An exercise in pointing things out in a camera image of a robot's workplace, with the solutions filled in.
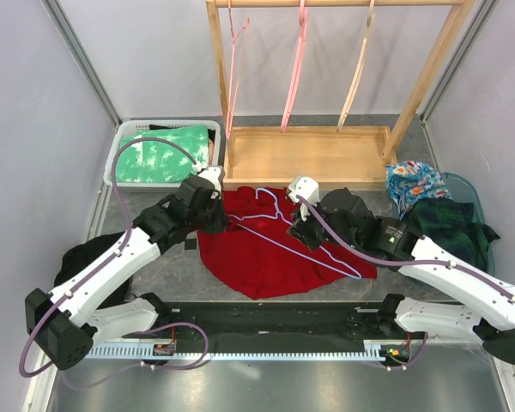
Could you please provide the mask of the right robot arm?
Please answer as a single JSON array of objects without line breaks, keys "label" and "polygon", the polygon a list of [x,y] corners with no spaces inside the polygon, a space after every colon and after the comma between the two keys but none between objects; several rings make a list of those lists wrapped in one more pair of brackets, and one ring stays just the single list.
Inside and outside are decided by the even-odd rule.
[{"label": "right robot arm", "polygon": [[388,294],[375,318],[382,336],[408,332],[478,342],[488,354],[515,366],[515,285],[464,262],[398,219],[374,216],[346,188],[320,196],[317,183],[303,179],[292,183],[287,195],[299,206],[288,231],[309,249],[337,244],[455,300],[427,303]]}]

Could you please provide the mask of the light blue wire hanger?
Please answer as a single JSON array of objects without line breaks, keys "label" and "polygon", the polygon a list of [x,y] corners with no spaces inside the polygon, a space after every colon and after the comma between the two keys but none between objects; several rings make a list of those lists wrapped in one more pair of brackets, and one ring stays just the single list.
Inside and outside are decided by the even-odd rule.
[{"label": "light blue wire hanger", "polygon": [[259,215],[246,215],[246,216],[242,216],[242,217],[239,217],[239,216],[233,215],[233,214],[228,214],[229,217],[232,217],[235,219],[235,223],[238,227],[241,227],[244,230],[246,230],[247,232],[258,236],[260,239],[264,239],[267,242],[271,243],[272,245],[278,246],[278,247],[282,248],[283,250],[293,253],[294,255],[296,255],[300,258],[304,258],[305,260],[310,261],[314,264],[318,264],[322,267],[325,267],[326,269],[333,270],[336,273],[344,275],[348,278],[357,279],[357,280],[362,279],[362,274],[357,269],[355,269],[350,264],[347,264],[347,263],[343,262],[342,260],[334,257],[324,246],[320,246],[318,249],[321,252],[323,252],[331,261],[343,266],[344,270],[338,269],[338,268],[332,266],[331,264],[327,264],[326,262],[317,260],[316,258],[311,257],[309,254],[305,254],[303,252],[296,251],[294,248],[284,245],[283,243],[278,242],[277,240],[272,239],[271,237],[268,237],[265,234],[261,234],[260,232],[241,224],[242,221],[249,221],[249,220],[255,220],[255,219],[266,219],[266,220],[272,220],[272,221],[283,221],[289,227],[292,225],[292,222],[289,221],[282,213],[280,206],[279,206],[278,197],[270,189],[263,188],[263,187],[257,188],[255,190],[255,199],[258,200],[259,195],[262,193],[266,193],[267,195],[269,195],[273,198],[275,213],[273,215],[259,214]]}]

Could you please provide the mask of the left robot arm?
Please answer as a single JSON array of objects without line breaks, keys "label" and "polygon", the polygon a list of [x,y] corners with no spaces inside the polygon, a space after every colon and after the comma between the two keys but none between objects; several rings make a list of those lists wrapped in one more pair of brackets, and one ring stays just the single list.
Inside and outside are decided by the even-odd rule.
[{"label": "left robot arm", "polygon": [[39,288],[30,292],[25,299],[28,341],[64,371],[107,340],[144,331],[152,337],[167,334],[171,317],[154,294],[106,309],[101,304],[190,233],[219,233],[226,227],[223,176],[221,167],[191,175],[176,193],[130,221],[122,236],[84,270],[49,293]]}]

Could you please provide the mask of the red skirt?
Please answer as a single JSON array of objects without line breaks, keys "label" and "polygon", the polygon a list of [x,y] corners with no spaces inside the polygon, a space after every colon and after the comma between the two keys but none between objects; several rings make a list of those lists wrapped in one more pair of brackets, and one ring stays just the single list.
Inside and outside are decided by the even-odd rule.
[{"label": "red skirt", "polygon": [[[282,213],[293,223],[292,212],[299,208],[288,199],[283,189],[267,189],[270,189],[278,197]],[[223,233],[216,234],[201,231],[197,233],[200,258],[212,275],[231,289],[253,300],[306,293],[339,279],[348,278],[272,245],[238,227],[235,219],[229,217],[228,214],[242,217],[275,213],[273,198],[262,193],[256,200],[255,190],[244,186],[235,191],[224,191],[222,200],[228,218],[227,229]],[[296,251],[309,254],[317,260],[344,270],[343,266],[331,261],[319,249],[311,251],[287,234],[289,226],[283,221],[255,219],[242,221],[241,224],[294,248]],[[357,269],[362,274],[362,279],[374,280],[377,278],[375,267],[339,245],[324,244],[321,246],[324,246],[335,258]]]}]

